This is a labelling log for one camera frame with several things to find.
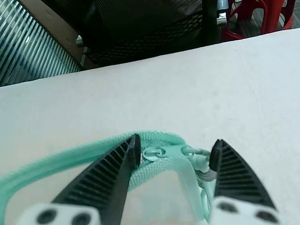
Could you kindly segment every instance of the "zipper slider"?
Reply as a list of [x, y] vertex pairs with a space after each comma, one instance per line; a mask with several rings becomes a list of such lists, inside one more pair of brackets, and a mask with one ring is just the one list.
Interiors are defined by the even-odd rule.
[[209, 167], [210, 152], [192, 148], [187, 144], [170, 146], [151, 146], [142, 151], [145, 160], [156, 162], [163, 158], [187, 158], [198, 178], [204, 181], [212, 181], [216, 178], [216, 172]]
[[148, 147], [142, 152], [144, 159], [155, 162], [162, 158], [175, 157], [175, 158], [186, 158], [181, 149], [187, 147], [188, 145], [170, 145], [170, 146], [157, 146]]

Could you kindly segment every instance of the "glass panel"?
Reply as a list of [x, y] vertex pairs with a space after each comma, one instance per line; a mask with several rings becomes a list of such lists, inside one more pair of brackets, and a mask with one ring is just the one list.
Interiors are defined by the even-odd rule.
[[0, 34], [0, 86], [81, 70], [17, 0], [0, 0]]

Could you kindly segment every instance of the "mint green strap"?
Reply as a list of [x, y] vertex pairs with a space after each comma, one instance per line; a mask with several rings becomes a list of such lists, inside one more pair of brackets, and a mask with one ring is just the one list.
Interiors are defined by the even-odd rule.
[[0, 225], [4, 224], [5, 209], [9, 199], [21, 188], [55, 173], [89, 163], [133, 134], [139, 134], [142, 149], [150, 143], [162, 146], [185, 144], [174, 134], [156, 131], [125, 133], [101, 141], [78, 146], [61, 153], [50, 155], [0, 178]]

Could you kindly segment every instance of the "mint green bag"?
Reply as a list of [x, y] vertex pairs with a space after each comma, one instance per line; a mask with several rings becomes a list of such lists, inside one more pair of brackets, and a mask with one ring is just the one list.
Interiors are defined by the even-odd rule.
[[[4, 224], [6, 205], [9, 199], [18, 190], [55, 173], [93, 162], [102, 154], [133, 134], [138, 134], [140, 136], [142, 150], [153, 144], [160, 146], [186, 144], [181, 137], [170, 133], [155, 131], [130, 132], [42, 158], [0, 178], [0, 224]], [[128, 191], [133, 190], [161, 172], [167, 170], [179, 171], [180, 167], [184, 164], [187, 165], [187, 163], [190, 164], [192, 170], [192, 164], [186, 158], [166, 158], [155, 163], [142, 162], [139, 169], [131, 176]], [[202, 212], [203, 210], [200, 212], [195, 210], [196, 208], [202, 209], [200, 191], [198, 186], [195, 185], [196, 182], [194, 182], [196, 177], [180, 174], [180, 178], [184, 179], [183, 183], [187, 184], [184, 188], [188, 190], [188, 197], [195, 218], [197, 221], [203, 220], [205, 212]]]

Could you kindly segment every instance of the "chair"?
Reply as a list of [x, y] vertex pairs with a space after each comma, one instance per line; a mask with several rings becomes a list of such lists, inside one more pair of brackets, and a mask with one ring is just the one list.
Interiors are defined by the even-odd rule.
[[[228, 10], [227, 20], [229, 21], [235, 14], [238, 15], [238, 21], [251, 19], [253, 11], [256, 8], [262, 8], [264, 10], [264, 15], [260, 34], [277, 31], [280, 13], [285, 17], [283, 30], [287, 30], [292, 27], [295, 2], [296, 0], [242, 0], [237, 8]], [[234, 0], [229, 0], [230, 9], [233, 4]], [[240, 40], [243, 38], [245, 37], [231, 32], [228, 27], [222, 29], [223, 41]]]
[[78, 32], [100, 67], [218, 43], [228, 9], [227, 0], [42, 1]]

